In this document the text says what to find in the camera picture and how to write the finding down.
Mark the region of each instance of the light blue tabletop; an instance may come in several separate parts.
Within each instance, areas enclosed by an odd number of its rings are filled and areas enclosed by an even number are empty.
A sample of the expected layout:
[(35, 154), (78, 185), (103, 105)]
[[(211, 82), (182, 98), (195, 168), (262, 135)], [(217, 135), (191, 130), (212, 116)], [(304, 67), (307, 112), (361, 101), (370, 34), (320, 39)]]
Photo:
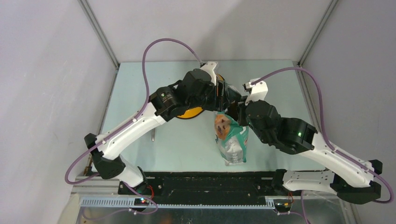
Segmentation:
[[(198, 62), (146, 63), (150, 94), (157, 88), (183, 79), (186, 72), (199, 68)], [(277, 69), (293, 66), (290, 60), (220, 61), (217, 73), (234, 85), (243, 95), (242, 84)], [(296, 117), (311, 123), (300, 85), (294, 71), (286, 71), (266, 80), (265, 100), (274, 105), (283, 117)], [(121, 63), (117, 75), (103, 132), (108, 131), (140, 109), (145, 99), (141, 63)], [(156, 139), (150, 132), (128, 146), (121, 154), (144, 171), (205, 171), (241, 172), (319, 170), (324, 167), (299, 155), (287, 155), (262, 144), (250, 131), (247, 142), (247, 162), (225, 166), (215, 143), (214, 114), (205, 111), (190, 120), (173, 119), (156, 129)]]

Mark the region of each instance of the pet treat bag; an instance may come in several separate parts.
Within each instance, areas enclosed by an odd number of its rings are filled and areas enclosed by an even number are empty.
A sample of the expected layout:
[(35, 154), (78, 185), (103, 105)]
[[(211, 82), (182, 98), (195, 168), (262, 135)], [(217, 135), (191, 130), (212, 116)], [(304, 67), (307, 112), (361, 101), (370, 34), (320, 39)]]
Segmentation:
[(246, 162), (249, 129), (239, 126), (238, 122), (224, 112), (215, 112), (215, 115), (216, 143), (226, 165)]

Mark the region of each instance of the perforated metal strip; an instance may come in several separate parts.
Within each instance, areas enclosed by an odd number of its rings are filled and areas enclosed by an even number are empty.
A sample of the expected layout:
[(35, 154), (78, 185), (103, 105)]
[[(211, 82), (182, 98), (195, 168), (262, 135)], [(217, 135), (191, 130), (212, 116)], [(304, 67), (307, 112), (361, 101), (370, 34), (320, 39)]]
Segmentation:
[[(113, 207), (113, 208), (143, 208), (145, 206), (135, 206), (134, 197), (82, 197), (81, 207)], [(187, 204), (158, 204), (159, 208), (181, 209), (274, 209), (274, 200), (266, 199), (266, 205), (187, 205)]]

